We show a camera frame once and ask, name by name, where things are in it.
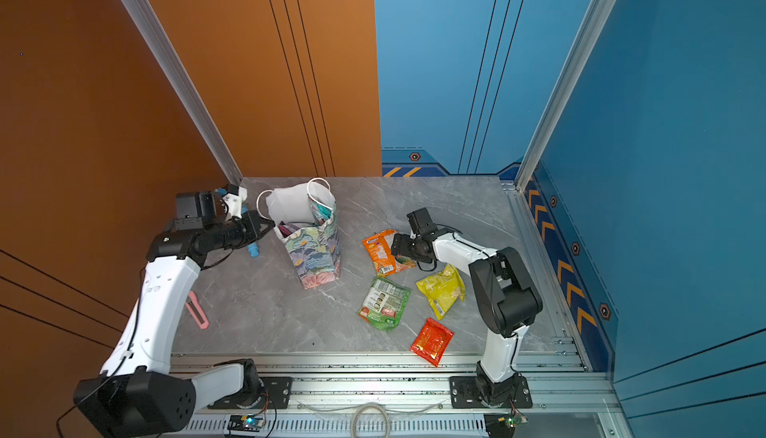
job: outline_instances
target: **barcode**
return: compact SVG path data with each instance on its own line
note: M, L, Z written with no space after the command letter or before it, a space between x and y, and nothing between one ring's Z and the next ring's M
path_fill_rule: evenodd
M382 280L378 280L378 283L375 284L375 288L383 293L388 294L396 292L395 286L391 285L390 283L383 282Z

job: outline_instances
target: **bag handle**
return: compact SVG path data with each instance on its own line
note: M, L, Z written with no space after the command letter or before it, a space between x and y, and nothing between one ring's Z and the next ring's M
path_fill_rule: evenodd
M274 192L274 189L266 189L266 190L265 190L265 191L263 191L262 193L258 194L258 198L257 198L257 199L255 199L255 210L257 210L257 211L258 211L258 215L260 215L260 216L261 216L261 217L263 217L264 219L268 219L269 217L266 217L266 216L265 216L265 215L263 215L263 213L261 212L261 195L263 195L263 194L266 194L267 192Z
M308 181L308 182L306 183L306 194L308 194L308 195L309 195L309 198L310 198L311 200L313 200L314 202L318 203L319 205L322 205L323 207L326 207L328 211L332 211L332 207L328 207L328 206L327 206L327 205L325 205L324 203L321 203L320 201L318 201L318 200L316 199L316 197L312 197L312 195L311 195L311 192L309 192L309 184L311 184L311 183L312 183L312 182L314 182L314 181L323 181L325 184L327 184L327 190L332 192L332 190L330 189L330 183L327 181L327 179L325 179L325 178L323 178L323 177L314 177L313 179L311 179L310 181Z

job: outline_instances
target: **gray marble table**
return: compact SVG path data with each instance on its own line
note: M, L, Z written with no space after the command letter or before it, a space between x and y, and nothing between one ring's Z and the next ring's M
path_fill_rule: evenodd
M251 209L258 193L305 182L306 178L246 178ZM342 273L340 280L304 290L274 233L259 242L260 256L235 251L202 272L193 290L210 320L201 330L184 311L173 343L175 353L247 354L283 352L407 351L425 324L435 318L415 282L430 273L417 268L389 276L412 289L400 325L380 331L357 316L375 276L363 239L391 228L409 232L407 214L420 208L437 223L463 231L487 247L522 250L518 227L497 178L330 178L338 203ZM223 252L210 254L211 263ZM440 263L437 270L444 268ZM480 354L486 326L479 316L468 276L466 300L456 302L442 323L455 332L448 351ZM522 350L545 350L553 325L540 314Z

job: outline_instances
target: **gift bag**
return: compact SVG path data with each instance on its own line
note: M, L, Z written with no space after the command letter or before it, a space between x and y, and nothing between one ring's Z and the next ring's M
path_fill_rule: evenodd
M256 199L258 213L261 195L266 196L269 215L276 223L274 233L290 254L304 289L340 278L338 211L330 184L313 178L304 184L263 191Z

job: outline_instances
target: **blue wall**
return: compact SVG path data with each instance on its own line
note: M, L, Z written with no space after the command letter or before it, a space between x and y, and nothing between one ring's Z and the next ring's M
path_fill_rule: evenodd
M763 404L766 333L737 338L766 328L765 44L766 0L618 0L542 158L614 300L641 438ZM726 417L683 427L702 416Z
M589 3L375 0L382 146L422 148L450 173L518 160Z

